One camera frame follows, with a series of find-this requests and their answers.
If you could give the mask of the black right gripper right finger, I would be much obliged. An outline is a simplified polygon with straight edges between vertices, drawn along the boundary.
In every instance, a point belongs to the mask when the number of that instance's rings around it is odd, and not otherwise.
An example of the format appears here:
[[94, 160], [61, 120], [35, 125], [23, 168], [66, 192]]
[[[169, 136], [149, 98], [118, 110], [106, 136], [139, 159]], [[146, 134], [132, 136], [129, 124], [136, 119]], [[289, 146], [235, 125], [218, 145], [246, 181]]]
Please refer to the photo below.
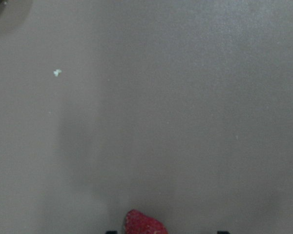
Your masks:
[[229, 231], [217, 231], [217, 234], [230, 234]]

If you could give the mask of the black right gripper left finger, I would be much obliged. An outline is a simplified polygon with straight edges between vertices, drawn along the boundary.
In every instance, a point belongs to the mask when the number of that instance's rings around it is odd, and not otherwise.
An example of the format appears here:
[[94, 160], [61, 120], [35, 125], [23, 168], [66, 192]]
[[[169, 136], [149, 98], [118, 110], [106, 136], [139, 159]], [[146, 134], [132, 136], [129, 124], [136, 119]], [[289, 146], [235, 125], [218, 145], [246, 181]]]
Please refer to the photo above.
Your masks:
[[105, 234], [117, 234], [117, 231], [115, 230], [108, 230], [105, 232]]

